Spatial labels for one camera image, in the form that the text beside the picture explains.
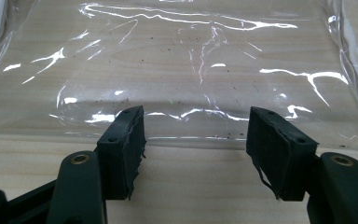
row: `wood grain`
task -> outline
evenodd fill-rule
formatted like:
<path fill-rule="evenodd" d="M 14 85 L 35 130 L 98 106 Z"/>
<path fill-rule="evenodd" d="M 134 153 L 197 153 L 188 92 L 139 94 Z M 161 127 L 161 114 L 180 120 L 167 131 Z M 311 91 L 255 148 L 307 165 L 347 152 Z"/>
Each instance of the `wood grain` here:
<path fill-rule="evenodd" d="M 312 1 L 40 1 L 0 62 L 0 133 L 95 136 L 144 105 L 153 141 L 243 142 L 256 105 L 324 147 L 358 148 L 340 72 Z"/>
<path fill-rule="evenodd" d="M 13 199 L 56 178 L 65 156 L 94 147 L 83 138 L 0 135 L 0 189 Z M 358 160 L 356 150 L 335 152 Z M 307 197 L 276 201 L 244 150 L 146 146 L 145 155 L 131 201 L 107 203 L 110 223 L 309 223 Z"/>

